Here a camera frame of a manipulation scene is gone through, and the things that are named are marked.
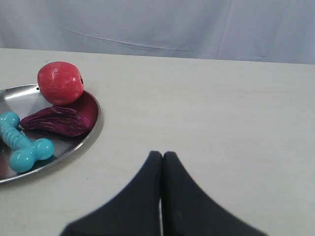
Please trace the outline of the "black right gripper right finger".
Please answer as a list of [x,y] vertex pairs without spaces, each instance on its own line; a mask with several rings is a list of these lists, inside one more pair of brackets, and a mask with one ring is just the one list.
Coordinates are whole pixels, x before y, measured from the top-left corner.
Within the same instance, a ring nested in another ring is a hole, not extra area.
[[213,201],[192,179],[175,152],[162,161],[161,209],[165,236],[263,236]]

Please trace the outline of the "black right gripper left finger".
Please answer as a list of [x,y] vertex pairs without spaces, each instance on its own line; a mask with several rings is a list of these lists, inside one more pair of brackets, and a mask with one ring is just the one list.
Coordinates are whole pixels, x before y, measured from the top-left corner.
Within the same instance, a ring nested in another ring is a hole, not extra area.
[[162,155],[151,151],[129,184],[113,199],[68,224],[63,236],[158,236]]

